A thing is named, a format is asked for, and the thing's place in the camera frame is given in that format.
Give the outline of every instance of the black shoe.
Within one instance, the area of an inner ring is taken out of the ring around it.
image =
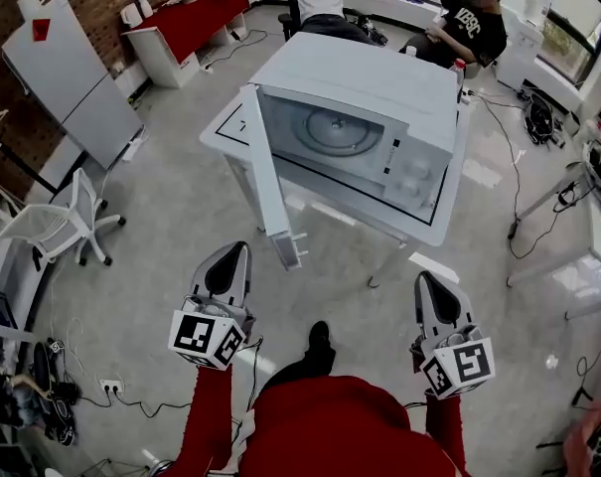
[[[309,332],[309,348],[330,346],[329,326],[325,321],[316,322]]]

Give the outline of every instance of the red shirt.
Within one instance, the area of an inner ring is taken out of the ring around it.
[[[181,453],[165,477],[203,477],[231,454],[231,371],[199,368]],[[428,399],[426,430],[386,391],[354,377],[300,380],[255,402],[240,477],[466,476],[459,399]]]

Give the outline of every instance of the gray floor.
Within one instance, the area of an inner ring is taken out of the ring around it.
[[[69,339],[85,373],[70,355],[69,369],[88,397],[104,402],[95,378],[120,376],[127,400],[143,399],[152,408],[162,401],[190,400],[196,369],[167,349],[172,312],[180,307],[199,261],[227,242],[244,239],[253,249],[249,305],[258,317],[255,335],[264,336],[265,365],[280,368],[295,360],[309,327],[323,318],[331,324],[338,351],[335,374],[362,377],[403,402],[423,399],[426,383],[412,373],[408,353],[417,335],[413,280],[420,266],[406,263],[381,288],[367,289],[370,272],[394,242],[307,206],[290,213],[294,228],[309,234],[303,245],[310,253],[302,269],[285,272],[256,231],[226,163],[199,142],[210,120],[283,44],[276,20],[281,11],[260,7],[249,12],[248,26],[266,30],[269,36],[215,64],[213,74],[199,73],[181,90],[153,88],[145,96],[140,113],[150,139],[132,163],[112,170],[104,192],[110,201],[108,212],[128,219],[125,229],[102,240],[113,266],[105,268],[93,256],[86,268],[68,260],[49,286],[36,330],[46,336],[52,324],[57,338]],[[393,49],[409,35],[379,27]],[[251,40],[259,35],[254,32]],[[492,99],[514,103],[511,92],[490,72],[471,84]],[[494,112],[518,157],[522,208],[559,178],[574,158],[572,147],[536,148],[523,131],[518,109],[495,106]],[[95,184],[99,186],[98,175]],[[479,103],[446,240],[420,250],[444,273],[458,276],[483,330],[492,336],[497,377],[463,396],[462,403],[468,468],[479,476],[537,475],[557,466],[557,450],[536,452],[533,447],[559,437],[578,417],[581,411],[568,407],[579,384],[576,362],[582,355],[593,358],[601,348],[601,314],[563,320],[565,309],[601,299],[601,267],[592,260],[514,289],[506,287],[509,271],[519,267],[510,258],[506,240],[516,188],[501,128]],[[525,221],[515,240],[518,252],[548,229],[552,218],[546,208]],[[567,211],[524,263],[581,239],[586,225],[582,207]],[[555,369],[545,364],[550,355],[558,359]],[[266,378],[267,373],[258,372],[260,385]],[[235,361],[233,384],[234,416],[240,416],[252,385],[249,362]],[[600,366],[588,385],[601,393]],[[414,426],[422,429],[423,409],[411,412]],[[67,476],[103,457],[144,462],[142,449],[160,459],[174,458],[186,419],[185,410],[166,409],[149,420],[136,407],[115,403],[102,409],[86,401],[75,414],[78,446],[62,449],[44,441]]]

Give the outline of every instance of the microwave knob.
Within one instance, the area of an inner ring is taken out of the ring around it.
[[[430,176],[430,164],[425,159],[408,161],[406,170],[409,175],[419,180],[426,180]]]
[[[416,179],[406,177],[401,183],[401,192],[409,198],[419,196],[419,182]]]

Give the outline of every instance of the black t-shirt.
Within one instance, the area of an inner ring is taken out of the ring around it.
[[[479,64],[487,67],[504,51],[508,35],[500,14],[483,12],[470,0],[442,0],[442,4],[448,9],[444,31],[469,48]]]

